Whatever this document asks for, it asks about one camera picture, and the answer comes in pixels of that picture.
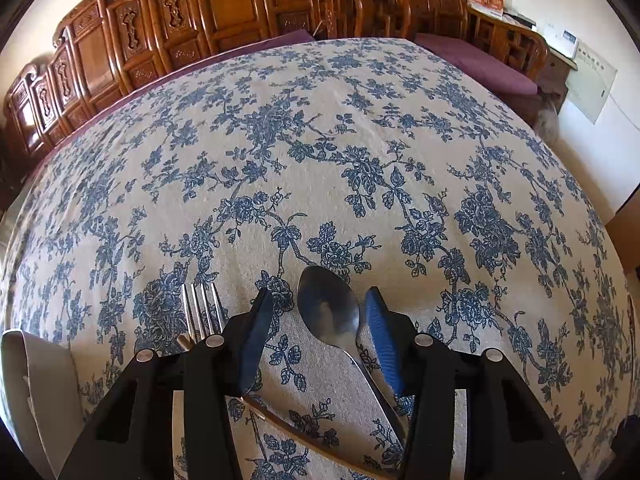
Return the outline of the grey metal rectangular tray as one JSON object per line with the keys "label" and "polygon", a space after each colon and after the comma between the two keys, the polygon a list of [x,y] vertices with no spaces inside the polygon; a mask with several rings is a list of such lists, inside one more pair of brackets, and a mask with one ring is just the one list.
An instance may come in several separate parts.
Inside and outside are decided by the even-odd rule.
{"label": "grey metal rectangular tray", "polygon": [[84,428],[70,350],[22,330],[7,330],[1,337],[1,378],[18,447],[42,478],[58,478]]}

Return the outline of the white wall panel box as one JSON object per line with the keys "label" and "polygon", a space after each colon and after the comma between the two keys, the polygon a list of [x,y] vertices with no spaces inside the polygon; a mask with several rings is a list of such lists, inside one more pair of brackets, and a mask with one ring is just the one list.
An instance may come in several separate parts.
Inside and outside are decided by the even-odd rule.
{"label": "white wall panel box", "polygon": [[583,42],[574,57],[576,68],[567,76],[568,98],[595,124],[610,95],[617,70]]}

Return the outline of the white device on side table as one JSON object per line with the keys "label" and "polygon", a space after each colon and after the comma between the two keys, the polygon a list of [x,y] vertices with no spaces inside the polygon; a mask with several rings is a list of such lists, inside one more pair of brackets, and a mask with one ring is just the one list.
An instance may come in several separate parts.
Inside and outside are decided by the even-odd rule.
{"label": "white device on side table", "polygon": [[550,23],[535,22],[532,18],[528,18],[524,14],[513,10],[505,10],[503,15],[507,16],[514,22],[518,22],[518,24],[530,28],[534,32],[538,32],[538,34],[541,34],[541,36],[544,37],[544,40],[547,41],[547,44],[551,49],[561,53],[564,58],[574,60],[579,40],[574,34],[565,28],[555,26]]}

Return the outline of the blue floral tablecloth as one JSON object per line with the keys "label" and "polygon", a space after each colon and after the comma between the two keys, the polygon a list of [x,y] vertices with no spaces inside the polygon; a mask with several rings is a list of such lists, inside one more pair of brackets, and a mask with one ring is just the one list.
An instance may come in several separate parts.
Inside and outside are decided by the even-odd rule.
{"label": "blue floral tablecloth", "polygon": [[1,270],[1,325],[68,350],[90,413],[136,352],[179,351],[181,289],[273,321],[252,391],[346,460],[398,439],[343,352],[309,333],[299,275],[377,287],[422,333],[501,350],[582,478],[639,407],[638,325],[604,223],[548,145],[406,40],[305,42],[149,88],[38,170]]}

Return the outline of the wooden side table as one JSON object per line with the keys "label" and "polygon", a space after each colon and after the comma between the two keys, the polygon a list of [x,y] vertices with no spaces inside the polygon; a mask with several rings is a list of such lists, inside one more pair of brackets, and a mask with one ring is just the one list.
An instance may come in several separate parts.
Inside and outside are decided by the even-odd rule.
{"label": "wooden side table", "polygon": [[576,70],[577,65],[573,60],[549,48],[549,54],[544,67],[537,75],[536,83],[539,90],[553,103],[557,112],[561,110],[568,93],[568,75]]}

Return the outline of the carved wooden sofa bench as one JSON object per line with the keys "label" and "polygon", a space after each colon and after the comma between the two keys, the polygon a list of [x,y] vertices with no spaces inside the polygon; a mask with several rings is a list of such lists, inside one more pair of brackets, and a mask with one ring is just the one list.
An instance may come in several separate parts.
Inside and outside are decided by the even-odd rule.
{"label": "carved wooden sofa bench", "polygon": [[134,90],[210,56],[304,30],[371,35],[372,0],[82,0],[58,23],[54,52],[2,96],[1,156],[27,171]]}

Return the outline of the plastic bag under table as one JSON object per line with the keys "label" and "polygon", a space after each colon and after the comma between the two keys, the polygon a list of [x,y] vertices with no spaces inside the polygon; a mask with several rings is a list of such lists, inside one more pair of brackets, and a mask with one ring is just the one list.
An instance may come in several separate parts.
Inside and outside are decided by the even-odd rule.
{"label": "plastic bag under table", "polygon": [[560,136],[558,112],[552,102],[547,102],[538,110],[533,129],[539,139],[545,144],[553,146]]}

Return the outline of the steel spoon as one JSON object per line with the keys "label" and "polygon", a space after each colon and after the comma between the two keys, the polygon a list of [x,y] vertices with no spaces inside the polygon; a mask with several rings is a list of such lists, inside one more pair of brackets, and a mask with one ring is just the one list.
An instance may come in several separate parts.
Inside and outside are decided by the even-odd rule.
{"label": "steel spoon", "polygon": [[350,287],[337,274],[322,266],[306,266],[298,282],[297,307],[312,336],[342,350],[358,368],[396,438],[405,445],[407,434],[404,426],[360,359],[357,341],[361,314]]}

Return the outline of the steel fork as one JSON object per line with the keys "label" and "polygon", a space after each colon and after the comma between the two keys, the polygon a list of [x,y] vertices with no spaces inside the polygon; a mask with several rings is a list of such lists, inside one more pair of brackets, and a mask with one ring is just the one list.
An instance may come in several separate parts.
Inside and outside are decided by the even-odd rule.
{"label": "steel fork", "polygon": [[201,341],[209,348],[220,347],[226,319],[215,284],[182,284],[180,295],[186,319],[186,333],[177,337],[180,348],[189,351]]}

